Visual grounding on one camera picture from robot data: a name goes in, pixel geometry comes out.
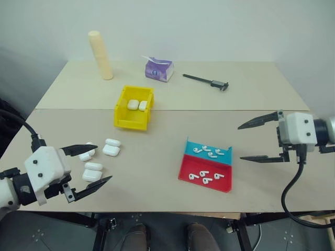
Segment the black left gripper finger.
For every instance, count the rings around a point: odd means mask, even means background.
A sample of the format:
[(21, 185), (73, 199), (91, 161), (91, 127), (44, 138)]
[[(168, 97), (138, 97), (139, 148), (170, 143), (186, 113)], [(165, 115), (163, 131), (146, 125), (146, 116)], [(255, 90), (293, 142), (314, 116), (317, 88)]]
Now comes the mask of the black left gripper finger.
[(90, 183), (86, 186), (86, 188), (80, 192), (74, 192), (74, 201), (81, 200), (93, 193), (95, 193), (97, 190), (99, 190), (104, 184), (106, 184), (112, 176), (108, 176), (105, 178), (102, 178), (98, 181), (95, 181), (93, 183)]
[(76, 145), (62, 147), (61, 149), (63, 150), (66, 156), (77, 156), (80, 154), (88, 153), (89, 151), (94, 150), (96, 148), (97, 148), (97, 145), (76, 144)]

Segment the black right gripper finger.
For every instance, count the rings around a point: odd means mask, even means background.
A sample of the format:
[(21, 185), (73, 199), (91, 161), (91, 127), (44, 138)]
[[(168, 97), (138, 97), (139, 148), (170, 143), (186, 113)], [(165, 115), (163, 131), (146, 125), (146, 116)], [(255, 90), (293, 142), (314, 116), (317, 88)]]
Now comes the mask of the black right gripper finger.
[(283, 116), (283, 112), (281, 110), (275, 111), (273, 113), (269, 113), (266, 115), (262, 115), (256, 118), (253, 118), (238, 127), (238, 130), (254, 128), (265, 125), (270, 121), (278, 121), (279, 118)]
[(289, 162), (288, 154), (280, 154), (279, 157), (268, 157), (267, 155), (244, 156), (240, 159), (256, 163), (283, 163)]

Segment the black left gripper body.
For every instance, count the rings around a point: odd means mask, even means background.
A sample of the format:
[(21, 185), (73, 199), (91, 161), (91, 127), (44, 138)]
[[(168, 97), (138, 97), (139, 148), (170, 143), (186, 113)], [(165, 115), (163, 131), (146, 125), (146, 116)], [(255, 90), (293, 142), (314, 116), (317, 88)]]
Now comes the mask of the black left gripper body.
[(68, 203), (74, 202), (76, 195), (74, 189), (69, 185), (71, 181), (71, 168), (66, 160), (66, 155), (62, 149), (57, 149), (57, 154), (60, 159), (61, 169), (63, 171), (59, 178), (54, 179), (49, 183), (49, 187), (44, 191), (47, 199), (56, 197), (58, 195), (65, 195)]

